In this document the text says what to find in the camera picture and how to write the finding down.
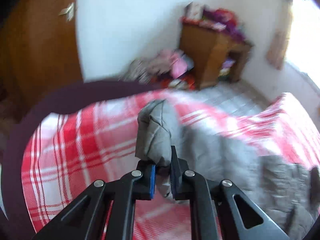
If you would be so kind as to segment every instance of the gray cloth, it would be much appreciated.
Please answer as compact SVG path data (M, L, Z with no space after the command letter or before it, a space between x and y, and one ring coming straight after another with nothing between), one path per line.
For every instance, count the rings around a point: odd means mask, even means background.
M159 166L171 161L170 146L179 158L206 179L230 179L291 239L301 240L317 218L320 199L318 168L311 172L281 156L259 156L243 141L211 134L193 126L182 127L165 100L150 102L138 117L136 156ZM156 179L162 195L170 192L165 175Z

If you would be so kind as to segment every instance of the door handle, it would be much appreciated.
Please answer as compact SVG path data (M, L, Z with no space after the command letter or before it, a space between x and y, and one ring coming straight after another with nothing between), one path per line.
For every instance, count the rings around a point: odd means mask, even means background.
M60 11L59 15L67 15L67 22L71 21L75 15L75 3L70 3L67 8Z

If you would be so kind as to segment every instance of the tiled floor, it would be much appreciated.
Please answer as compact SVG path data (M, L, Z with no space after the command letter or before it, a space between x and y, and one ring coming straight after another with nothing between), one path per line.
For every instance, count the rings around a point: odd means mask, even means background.
M269 105L262 95L244 81L233 84L219 82L215 87L190 93L206 104L237 116L258 114Z

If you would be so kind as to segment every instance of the checkered blanket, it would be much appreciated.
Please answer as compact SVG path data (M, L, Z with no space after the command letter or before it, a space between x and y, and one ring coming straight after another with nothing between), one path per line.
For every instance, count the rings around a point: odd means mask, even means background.
M234 117L182 91L158 90L97 102L75 114L46 117L25 149L21 178L36 232L96 179L113 181L135 169L139 111L167 98L182 125L221 134L257 147L261 155L282 155L310 169L319 165L320 135L300 103L284 93L262 113ZM191 239L189 207L158 193L137 201L134 239Z

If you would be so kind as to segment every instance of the silver screw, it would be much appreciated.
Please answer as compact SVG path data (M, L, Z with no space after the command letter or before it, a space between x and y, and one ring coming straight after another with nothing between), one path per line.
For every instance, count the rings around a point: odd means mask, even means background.
M133 172L131 172L131 175L134 177L139 177L142 175L142 172L139 170L134 170Z
M98 179L98 180L96 180L96 181L93 183L93 185L94 185L95 187L102 187L103 184L104 184L104 182L103 182L103 180L101 180L101 179Z
M184 174L188 177L193 177L195 175L195 172L191 170L187 170L184 172Z
M225 186L225 187L231 187L232 186L232 182L231 182L231 180L224 179L222 181L222 185Z

